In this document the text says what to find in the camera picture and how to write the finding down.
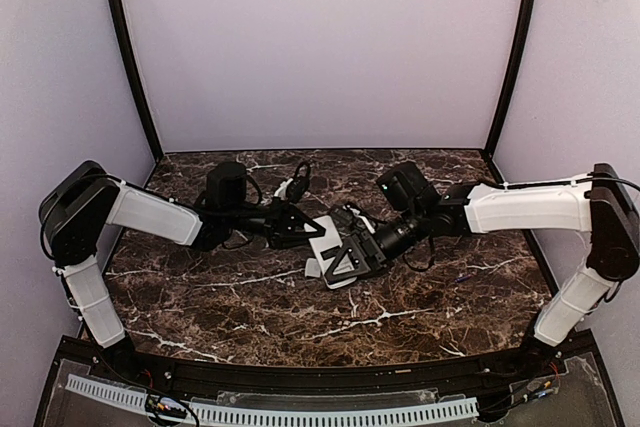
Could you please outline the white remote control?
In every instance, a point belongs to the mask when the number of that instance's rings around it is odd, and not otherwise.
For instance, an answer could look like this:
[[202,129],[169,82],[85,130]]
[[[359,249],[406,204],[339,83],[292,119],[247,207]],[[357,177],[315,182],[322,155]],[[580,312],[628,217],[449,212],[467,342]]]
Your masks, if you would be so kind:
[[356,282],[355,277],[351,277],[341,281],[329,281],[325,274],[327,273],[337,251],[342,247],[343,242],[333,219],[329,215],[317,217],[314,221],[325,229],[322,237],[314,237],[309,240],[312,251],[318,263],[319,273],[329,289],[349,286]]

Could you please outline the white battery cover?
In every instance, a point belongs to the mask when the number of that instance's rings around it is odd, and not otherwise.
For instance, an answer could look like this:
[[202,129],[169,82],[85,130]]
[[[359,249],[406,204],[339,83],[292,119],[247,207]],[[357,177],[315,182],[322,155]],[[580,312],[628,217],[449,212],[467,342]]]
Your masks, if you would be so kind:
[[315,258],[308,258],[306,260],[304,275],[307,278],[320,278],[322,276],[320,264]]

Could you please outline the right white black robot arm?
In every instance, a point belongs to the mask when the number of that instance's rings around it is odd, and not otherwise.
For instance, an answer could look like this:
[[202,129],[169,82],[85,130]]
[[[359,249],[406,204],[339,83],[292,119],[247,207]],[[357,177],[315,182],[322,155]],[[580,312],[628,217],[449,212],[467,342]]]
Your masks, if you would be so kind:
[[415,163],[403,162],[376,184],[398,218],[374,227],[358,208],[338,207],[322,217],[324,235],[310,242],[330,289],[381,274],[423,240],[522,229],[590,233],[587,259],[528,327],[515,360],[519,375],[543,370],[576,324],[639,269],[630,184],[606,163],[566,179],[460,183],[439,193]]

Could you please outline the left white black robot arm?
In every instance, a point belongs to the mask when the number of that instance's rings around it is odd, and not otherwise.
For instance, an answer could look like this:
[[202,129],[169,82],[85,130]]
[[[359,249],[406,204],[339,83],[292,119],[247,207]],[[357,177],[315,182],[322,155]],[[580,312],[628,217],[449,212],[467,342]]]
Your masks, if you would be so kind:
[[270,203],[251,203],[247,191],[258,184],[247,167],[222,162],[208,172],[204,191],[187,206],[117,178],[88,160],[41,202],[40,247],[98,350],[127,357],[134,346],[97,261],[104,227],[136,230],[202,252],[221,246],[234,232],[260,236],[274,250],[294,248],[326,233],[297,206],[309,187],[310,173],[308,163],[299,164]]

